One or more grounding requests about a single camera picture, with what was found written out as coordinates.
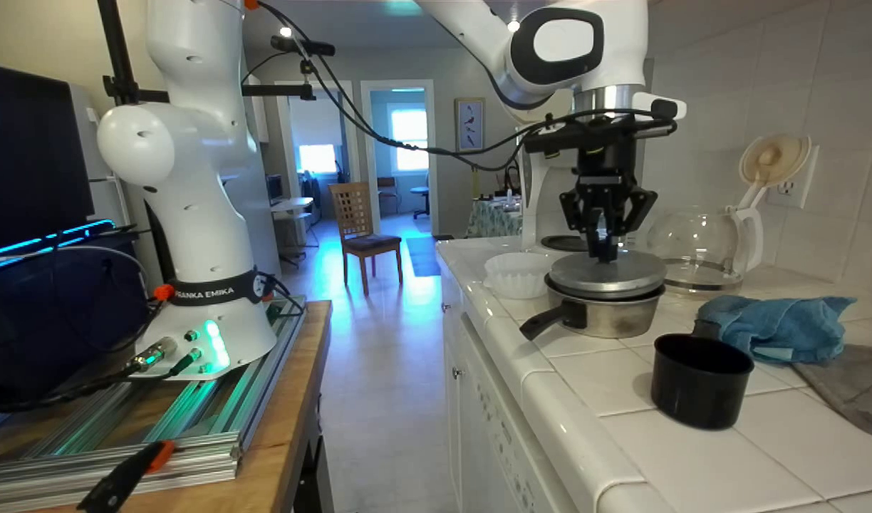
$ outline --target glass pitcher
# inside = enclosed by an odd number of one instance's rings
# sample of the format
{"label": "glass pitcher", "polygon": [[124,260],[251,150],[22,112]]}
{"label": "glass pitcher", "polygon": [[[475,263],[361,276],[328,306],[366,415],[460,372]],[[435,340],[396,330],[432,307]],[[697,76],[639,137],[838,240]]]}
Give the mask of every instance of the glass pitcher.
{"label": "glass pitcher", "polygon": [[664,260],[667,286],[733,290],[761,263],[755,207],[670,207],[649,226],[646,247]]}

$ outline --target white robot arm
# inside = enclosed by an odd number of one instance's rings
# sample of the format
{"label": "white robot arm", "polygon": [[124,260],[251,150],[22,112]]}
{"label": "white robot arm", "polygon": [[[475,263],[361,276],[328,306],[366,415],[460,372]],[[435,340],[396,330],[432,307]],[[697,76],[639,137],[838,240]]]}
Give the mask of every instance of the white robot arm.
{"label": "white robot arm", "polygon": [[148,0],[148,53],[170,102],[111,107],[96,144],[143,186],[170,260],[170,303],[137,343],[143,380],[217,380],[277,344],[244,217],[224,180],[254,180],[242,106],[242,12],[224,0]]}
{"label": "white robot arm", "polygon": [[564,127],[532,135],[542,154],[576,149],[576,187],[562,194],[566,226],[589,257],[617,257],[656,201],[639,187],[634,140],[671,126],[683,106],[643,90],[646,0],[416,0],[486,69],[509,107],[539,107],[573,90]]}

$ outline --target blue cloth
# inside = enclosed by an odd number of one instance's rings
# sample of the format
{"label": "blue cloth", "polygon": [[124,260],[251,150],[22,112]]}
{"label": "blue cloth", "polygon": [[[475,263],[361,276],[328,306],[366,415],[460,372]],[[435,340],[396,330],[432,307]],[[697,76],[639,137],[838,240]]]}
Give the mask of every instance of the blue cloth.
{"label": "blue cloth", "polygon": [[824,364],[844,354],[839,311],[855,300],[747,300],[714,296],[700,306],[696,333],[720,340],[755,360]]}

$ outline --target computer screen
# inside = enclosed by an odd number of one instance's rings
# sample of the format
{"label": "computer screen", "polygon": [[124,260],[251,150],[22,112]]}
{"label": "computer screen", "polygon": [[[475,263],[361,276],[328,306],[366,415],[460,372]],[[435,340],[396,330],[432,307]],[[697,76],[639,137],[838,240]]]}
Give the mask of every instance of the computer screen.
{"label": "computer screen", "polygon": [[93,211],[67,83],[0,69],[0,244]]}

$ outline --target black cup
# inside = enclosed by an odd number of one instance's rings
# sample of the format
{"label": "black cup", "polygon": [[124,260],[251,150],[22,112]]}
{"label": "black cup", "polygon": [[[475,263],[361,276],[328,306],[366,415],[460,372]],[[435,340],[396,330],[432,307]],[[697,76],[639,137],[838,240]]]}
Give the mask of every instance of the black cup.
{"label": "black cup", "polygon": [[748,370],[733,344],[667,333],[656,343],[651,402],[681,425],[723,431],[738,421]]}

